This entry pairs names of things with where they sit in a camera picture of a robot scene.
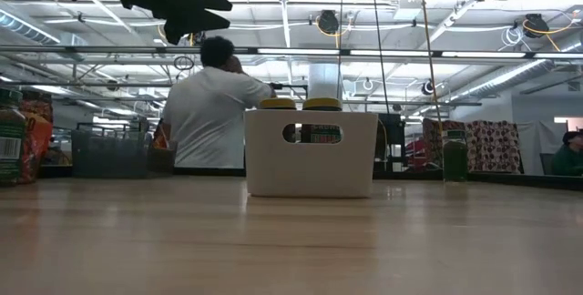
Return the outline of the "black aluminium table frame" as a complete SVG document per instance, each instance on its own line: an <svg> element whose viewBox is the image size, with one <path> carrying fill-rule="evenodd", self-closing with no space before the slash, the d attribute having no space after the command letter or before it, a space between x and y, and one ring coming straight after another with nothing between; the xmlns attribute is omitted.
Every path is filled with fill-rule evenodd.
<svg viewBox="0 0 583 295"><path fill-rule="evenodd" d="M174 168L174 176L197 177L245 177L244 168ZM469 173L469 181L503 184L529 188L545 188L583 192L583 177L561 176L532 176L523 174L498 173ZM70 166L42 166L38 173L39 178L71 178ZM374 171L373 180L423 180L437 181L442 179L442 172L438 170L426 172L389 172Z"/></svg>

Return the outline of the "dark red patterned cloth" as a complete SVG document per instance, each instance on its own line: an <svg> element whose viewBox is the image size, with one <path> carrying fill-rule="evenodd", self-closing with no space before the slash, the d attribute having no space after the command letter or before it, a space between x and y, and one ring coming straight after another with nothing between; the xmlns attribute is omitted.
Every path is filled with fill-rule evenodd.
<svg viewBox="0 0 583 295"><path fill-rule="evenodd" d="M424 153L428 163L443 166L443 140L442 135L448 130L465 131L466 123L454 120L433 120L424 118L422 122Z"/></svg>

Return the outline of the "person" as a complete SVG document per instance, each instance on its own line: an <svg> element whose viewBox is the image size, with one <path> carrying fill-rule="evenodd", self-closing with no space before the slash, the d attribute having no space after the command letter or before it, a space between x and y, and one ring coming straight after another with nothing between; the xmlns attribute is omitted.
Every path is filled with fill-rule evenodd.
<svg viewBox="0 0 583 295"><path fill-rule="evenodd" d="M177 145L177 168L243 168L244 113L275 96L246 74L232 42L221 36L200 48L202 69L175 84L162 113L167 139Z"/></svg>
<svg viewBox="0 0 583 295"><path fill-rule="evenodd" d="M552 157L551 172L555 176L583 177L583 132L568 131L563 145Z"/></svg>

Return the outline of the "silver ventilation duct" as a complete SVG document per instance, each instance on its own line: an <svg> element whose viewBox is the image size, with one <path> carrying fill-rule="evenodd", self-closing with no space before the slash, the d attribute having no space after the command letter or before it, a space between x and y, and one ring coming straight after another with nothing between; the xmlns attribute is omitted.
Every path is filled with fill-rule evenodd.
<svg viewBox="0 0 583 295"><path fill-rule="evenodd" d="M583 31L558 42L558 52L537 52L533 58L516 66L503 66L458 89L450 102L470 97L483 98L543 76L557 66L557 61L583 59Z"/></svg>
<svg viewBox="0 0 583 295"><path fill-rule="evenodd" d="M2 9L0 9L0 26L44 46L56 46L60 43L55 36Z"/></svg>

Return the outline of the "grey cloth sheet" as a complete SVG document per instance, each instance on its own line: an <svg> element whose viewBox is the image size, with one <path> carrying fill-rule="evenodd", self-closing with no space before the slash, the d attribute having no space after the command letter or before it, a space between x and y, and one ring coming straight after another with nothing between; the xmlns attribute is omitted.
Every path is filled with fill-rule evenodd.
<svg viewBox="0 0 583 295"><path fill-rule="evenodd" d="M526 175L542 176L541 154L554 155L562 146L562 137L568 131L565 123L530 121L517 124L519 148Z"/></svg>

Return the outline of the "white column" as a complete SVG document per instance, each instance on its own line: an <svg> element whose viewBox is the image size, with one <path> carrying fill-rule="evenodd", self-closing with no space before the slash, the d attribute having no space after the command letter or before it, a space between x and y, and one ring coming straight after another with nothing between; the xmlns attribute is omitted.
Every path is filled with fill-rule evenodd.
<svg viewBox="0 0 583 295"><path fill-rule="evenodd" d="M309 66L308 98L341 98L340 72L336 64Z"/></svg>

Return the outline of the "green lid spice jar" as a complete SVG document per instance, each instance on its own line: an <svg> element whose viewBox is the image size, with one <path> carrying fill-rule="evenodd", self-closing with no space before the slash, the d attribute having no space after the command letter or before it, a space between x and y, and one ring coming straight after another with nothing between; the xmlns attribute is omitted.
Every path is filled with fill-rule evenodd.
<svg viewBox="0 0 583 295"><path fill-rule="evenodd" d="M0 187L16 184L21 175L26 128L21 100L20 92L0 88Z"/></svg>
<svg viewBox="0 0 583 295"><path fill-rule="evenodd" d="M443 175L445 181L465 182L468 172L465 131L446 130L443 139Z"/></svg>

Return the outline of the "long light bar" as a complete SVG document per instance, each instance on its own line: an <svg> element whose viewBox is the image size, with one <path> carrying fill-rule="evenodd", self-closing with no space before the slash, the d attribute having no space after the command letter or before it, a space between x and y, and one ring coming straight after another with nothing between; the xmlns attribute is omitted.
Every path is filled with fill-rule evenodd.
<svg viewBox="0 0 583 295"><path fill-rule="evenodd" d="M0 46L0 53L37 52L64 54L198 54L197 47L169 46ZM478 59L532 59L537 52L502 51L427 51L427 50L372 50L236 47L236 54L264 56L386 56L406 58L478 58Z"/></svg>

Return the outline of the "white plastic bin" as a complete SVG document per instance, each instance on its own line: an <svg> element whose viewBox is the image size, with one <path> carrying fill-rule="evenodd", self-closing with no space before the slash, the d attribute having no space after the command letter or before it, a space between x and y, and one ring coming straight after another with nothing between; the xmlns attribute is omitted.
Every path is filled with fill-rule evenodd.
<svg viewBox="0 0 583 295"><path fill-rule="evenodd" d="M255 197L368 198L378 118L374 113L259 109L247 111L247 190ZM337 143L291 143L297 124L339 127Z"/></svg>

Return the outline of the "white red patterned cloth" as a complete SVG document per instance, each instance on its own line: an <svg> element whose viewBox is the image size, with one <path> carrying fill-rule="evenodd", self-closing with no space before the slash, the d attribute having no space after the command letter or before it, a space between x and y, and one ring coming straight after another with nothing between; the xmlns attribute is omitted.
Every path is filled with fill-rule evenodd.
<svg viewBox="0 0 583 295"><path fill-rule="evenodd" d="M465 132L469 172L524 173L516 124L477 120Z"/></svg>

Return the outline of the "black computer case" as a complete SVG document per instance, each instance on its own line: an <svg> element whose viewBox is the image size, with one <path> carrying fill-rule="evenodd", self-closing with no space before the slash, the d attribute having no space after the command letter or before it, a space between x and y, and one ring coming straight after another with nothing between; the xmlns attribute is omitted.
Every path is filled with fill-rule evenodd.
<svg viewBox="0 0 583 295"><path fill-rule="evenodd" d="M404 153L405 122L398 114L380 113L378 115L375 170L401 172L407 165Z"/></svg>

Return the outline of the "dark grey plastic bin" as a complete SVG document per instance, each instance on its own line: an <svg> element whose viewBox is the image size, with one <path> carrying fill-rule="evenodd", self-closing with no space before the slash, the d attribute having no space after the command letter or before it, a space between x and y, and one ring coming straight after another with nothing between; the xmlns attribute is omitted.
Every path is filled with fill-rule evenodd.
<svg viewBox="0 0 583 295"><path fill-rule="evenodd" d="M153 135L143 127L79 123L71 131L75 178L156 178L174 172L175 159L150 152Z"/></svg>

